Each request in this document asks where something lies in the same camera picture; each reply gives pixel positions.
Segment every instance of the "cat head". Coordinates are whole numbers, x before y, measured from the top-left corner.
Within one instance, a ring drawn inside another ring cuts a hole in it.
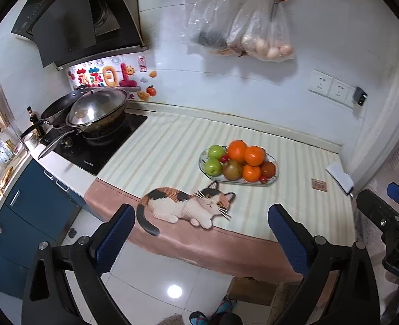
[[[212,182],[207,188],[196,194],[200,205],[213,215],[222,215],[220,210],[227,212],[235,197],[235,193],[221,192],[218,182]]]

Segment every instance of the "oval plate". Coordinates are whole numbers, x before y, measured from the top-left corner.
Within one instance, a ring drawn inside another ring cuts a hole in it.
[[[228,150],[228,146],[222,146],[222,147],[225,150]],[[209,148],[204,150],[201,153],[201,155],[199,156],[198,166],[199,166],[199,169],[201,170],[201,172],[203,174],[205,174],[212,181],[230,183],[230,184],[247,184],[247,185],[250,185],[250,186],[267,187],[267,186],[270,186],[273,182],[275,182],[277,180],[277,178],[278,178],[278,175],[279,175],[278,164],[277,164],[276,160],[273,158],[273,156],[271,156],[271,155],[269,155],[267,153],[266,153],[266,161],[270,161],[270,162],[274,163],[274,165],[276,167],[276,174],[271,179],[269,179],[266,184],[262,184],[261,182],[255,182],[255,183],[247,182],[243,178],[241,178],[241,179],[239,179],[237,181],[230,181],[230,180],[226,179],[225,176],[222,175],[222,174],[219,175],[219,176],[210,176],[210,175],[205,173],[205,169],[204,169],[205,163],[209,160],[208,152],[209,152]]]

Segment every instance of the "wok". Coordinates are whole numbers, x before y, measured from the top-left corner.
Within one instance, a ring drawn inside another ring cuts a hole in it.
[[[64,125],[66,116],[69,114],[72,105],[87,92],[88,90],[85,89],[77,89],[59,98],[57,101],[49,105],[49,107],[41,114],[40,120],[27,128],[19,138],[23,139],[28,133],[31,133],[42,124],[48,124],[54,127]]]
[[[92,90],[76,101],[66,117],[66,124],[73,129],[54,139],[38,156],[44,158],[68,135],[96,132],[109,127],[127,107],[129,94],[120,88]]]

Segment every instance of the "cat tail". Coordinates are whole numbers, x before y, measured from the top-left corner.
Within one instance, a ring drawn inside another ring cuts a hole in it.
[[[138,220],[139,225],[149,234],[153,236],[158,236],[160,231],[159,229],[154,226],[151,222],[149,222],[145,218],[144,210],[148,204],[150,198],[148,195],[144,196],[141,201],[139,202],[138,206],[136,207],[136,219]]]

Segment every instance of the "silver handle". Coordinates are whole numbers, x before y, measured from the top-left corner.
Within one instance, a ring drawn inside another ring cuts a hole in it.
[[[56,183],[56,185],[58,186],[58,187],[60,187],[63,191],[65,191],[66,193],[70,190],[70,188],[69,187],[67,187],[66,186],[66,188],[64,188],[61,184],[60,184],[60,181],[56,181],[55,182]]]
[[[47,178],[49,178],[50,180],[54,180],[54,175],[53,174],[50,174],[48,171],[46,171],[46,170],[43,170],[43,173],[45,174],[45,176],[47,177]]]
[[[19,190],[16,192],[15,196],[12,199],[12,202],[10,203],[11,206],[13,206],[14,203],[16,203],[20,193],[21,193],[21,191],[19,191]]]
[[[58,138],[54,139],[51,144],[49,144],[41,153],[40,155],[37,157],[38,160],[40,160],[41,158],[44,158],[47,154],[49,154],[51,151],[53,151],[55,149],[55,147],[58,145],[59,142],[62,141],[63,138],[67,137],[69,134],[72,133],[80,133],[80,131],[78,132],[77,129],[73,129],[71,131],[68,131],[66,133],[63,133],[62,135],[60,135]]]

